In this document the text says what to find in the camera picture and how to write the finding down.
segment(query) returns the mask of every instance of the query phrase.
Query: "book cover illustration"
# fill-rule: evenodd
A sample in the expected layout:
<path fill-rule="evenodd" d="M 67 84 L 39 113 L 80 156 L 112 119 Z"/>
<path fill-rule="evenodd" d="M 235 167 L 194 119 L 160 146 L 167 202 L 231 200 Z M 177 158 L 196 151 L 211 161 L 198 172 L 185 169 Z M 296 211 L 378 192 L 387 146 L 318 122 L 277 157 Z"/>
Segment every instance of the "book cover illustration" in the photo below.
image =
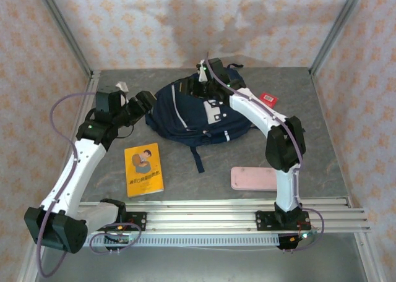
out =
<path fill-rule="evenodd" d="M 128 148 L 124 154 L 128 197 L 163 191 L 157 143 Z"/>

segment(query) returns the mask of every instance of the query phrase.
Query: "black cable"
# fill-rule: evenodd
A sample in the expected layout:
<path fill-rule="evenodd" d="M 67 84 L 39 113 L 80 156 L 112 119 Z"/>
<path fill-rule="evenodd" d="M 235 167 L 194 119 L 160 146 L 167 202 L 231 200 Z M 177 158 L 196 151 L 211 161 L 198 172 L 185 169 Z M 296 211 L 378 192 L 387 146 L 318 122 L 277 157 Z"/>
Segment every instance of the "black cable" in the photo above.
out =
<path fill-rule="evenodd" d="M 116 137 L 116 139 L 125 139 L 128 138 L 130 135 L 132 135 L 132 133 L 134 132 L 134 126 L 132 126 L 132 130 L 128 135 L 125 135 L 124 137 Z"/>

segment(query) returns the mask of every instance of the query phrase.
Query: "backpack strap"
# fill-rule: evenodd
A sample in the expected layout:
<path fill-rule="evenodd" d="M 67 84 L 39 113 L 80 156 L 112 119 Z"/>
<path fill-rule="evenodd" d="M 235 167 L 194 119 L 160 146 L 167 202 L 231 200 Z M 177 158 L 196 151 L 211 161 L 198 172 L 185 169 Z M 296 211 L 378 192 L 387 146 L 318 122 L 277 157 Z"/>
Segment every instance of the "backpack strap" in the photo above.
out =
<path fill-rule="evenodd" d="M 194 160 L 196 161 L 198 173 L 203 173 L 205 171 L 204 165 L 202 164 L 202 160 L 197 152 L 197 147 L 190 147 L 191 153 L 194 156 Z"/>
<path fill-rule="evenodd" d="M 231 66 L 234 66 L 234 67 L 243 67 L 243 64 L 229 64 L 229 65 L 227 66 L 227 69 L 229 69 Z"/>

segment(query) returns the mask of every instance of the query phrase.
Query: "metal corner post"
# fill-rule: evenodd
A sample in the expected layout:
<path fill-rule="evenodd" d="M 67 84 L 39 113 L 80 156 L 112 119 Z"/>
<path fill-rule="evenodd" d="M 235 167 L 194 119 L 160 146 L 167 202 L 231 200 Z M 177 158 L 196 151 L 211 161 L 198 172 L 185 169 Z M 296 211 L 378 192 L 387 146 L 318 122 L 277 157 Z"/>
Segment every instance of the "metal corner post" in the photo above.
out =
<path fill-rule="evenodd" d="M 67 44 L 69 45 L 71 51 L 73 52 L 75 58 L 78 60 L 81 69 L 87 76 L 91 76 L 91 68 L 82 53 L 77 41 L 75 40 L 69 26 L 67 25 L 61 11 L 55 3 L 55 0 L 42 0 L 47 9 L 49 10 L 52 18 L 55 21 L 55 24 L 58 26 L 62 35 L 64 36 Z"/>
<path fill-rule="evenodd" d="M 327 55 L 329 55 L 330 50 L 332 49 L 335 41 L 338 38 L 338 35 L 343 30 L 348 18 L 353 12 L 353 9 L 358 4 L 359 0 L 346 0 L 345 5 L 342 7 L 338 17 L 335 19 L 335 22 L 330 29 L 329 34 L 327 35 L 324 43 L 319 50 L 311 68 L 309 69 L 309 73 L 311 75 L 315 75 L 317 71 L 320 69 L 321 65 L 324 63 Z"/>

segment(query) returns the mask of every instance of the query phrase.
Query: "red card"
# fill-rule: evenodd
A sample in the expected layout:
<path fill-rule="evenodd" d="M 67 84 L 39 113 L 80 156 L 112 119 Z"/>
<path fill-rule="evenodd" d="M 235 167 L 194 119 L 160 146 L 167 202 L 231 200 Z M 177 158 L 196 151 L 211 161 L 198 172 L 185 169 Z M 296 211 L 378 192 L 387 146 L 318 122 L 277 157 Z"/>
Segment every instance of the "red card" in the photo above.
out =
<path fill-rule="evenodd" d="M 273 108 L 278 101 L 278 98 L 270 95 L 269 93 L 264 92 L 260 96 L 260 100 L 266 104 L 268 107 Z"/>

